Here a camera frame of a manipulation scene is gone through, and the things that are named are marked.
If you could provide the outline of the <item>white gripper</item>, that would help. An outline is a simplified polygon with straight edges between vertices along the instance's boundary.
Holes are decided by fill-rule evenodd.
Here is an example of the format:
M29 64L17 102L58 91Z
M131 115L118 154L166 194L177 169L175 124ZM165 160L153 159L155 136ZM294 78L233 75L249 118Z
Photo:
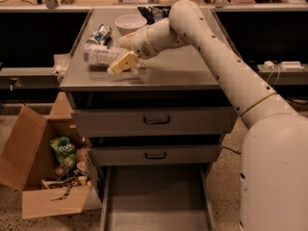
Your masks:
M124 35L117 40L121 47L131 48L135 53L133 51L124 53L112 62L107 69L110 75L116 75L135 67L139 63L139 57L147 60L158 55L150 42L148 29L148 26L142 27L136 32Z

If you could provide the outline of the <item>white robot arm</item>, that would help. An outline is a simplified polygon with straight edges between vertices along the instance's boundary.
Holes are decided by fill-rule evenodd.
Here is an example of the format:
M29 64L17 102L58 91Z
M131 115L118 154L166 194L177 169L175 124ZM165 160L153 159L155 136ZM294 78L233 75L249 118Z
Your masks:
M167 18L120 39L118 74L160 52L192 46L247 128L240 171L241 231L308 231L308 118L300 115L180 0Z

